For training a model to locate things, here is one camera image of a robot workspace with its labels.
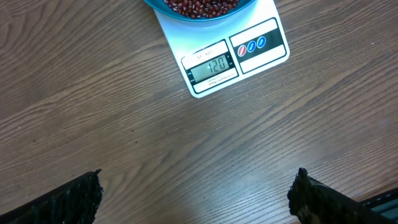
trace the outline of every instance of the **kitchen scale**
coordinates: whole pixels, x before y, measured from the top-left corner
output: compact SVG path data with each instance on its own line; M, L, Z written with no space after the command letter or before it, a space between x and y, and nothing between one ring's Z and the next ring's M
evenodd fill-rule
M256 0L231 16L208 22L155 13L196 98L276 66L290 55L273 0Z

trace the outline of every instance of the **red button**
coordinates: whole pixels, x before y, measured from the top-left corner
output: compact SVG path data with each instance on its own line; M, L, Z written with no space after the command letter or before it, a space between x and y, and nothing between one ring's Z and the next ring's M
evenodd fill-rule
M245 45L240 46L238 49L238 56L242 57L244 54L246 54L246 51L247 49Z

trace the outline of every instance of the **wooden table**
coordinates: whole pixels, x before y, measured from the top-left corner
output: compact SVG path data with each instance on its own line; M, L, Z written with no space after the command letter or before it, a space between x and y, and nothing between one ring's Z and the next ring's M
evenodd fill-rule
M0 2L0 213L102 168L97 223L288 223L299 167L398 187L398 1L276 1L287 62L192 98L138 0Z

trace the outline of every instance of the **adzuki bean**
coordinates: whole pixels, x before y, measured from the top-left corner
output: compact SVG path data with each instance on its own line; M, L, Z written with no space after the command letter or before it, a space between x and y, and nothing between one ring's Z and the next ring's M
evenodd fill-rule
M191 19L207 19L225 15L238 5L239 0L163 0L173 12Z

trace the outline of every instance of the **digital display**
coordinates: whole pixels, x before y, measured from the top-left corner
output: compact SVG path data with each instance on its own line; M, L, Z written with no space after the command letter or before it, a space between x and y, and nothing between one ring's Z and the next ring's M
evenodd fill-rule
M228 61L225 55L222 55L191 69L191 72L195 81L200 82L228 69Z

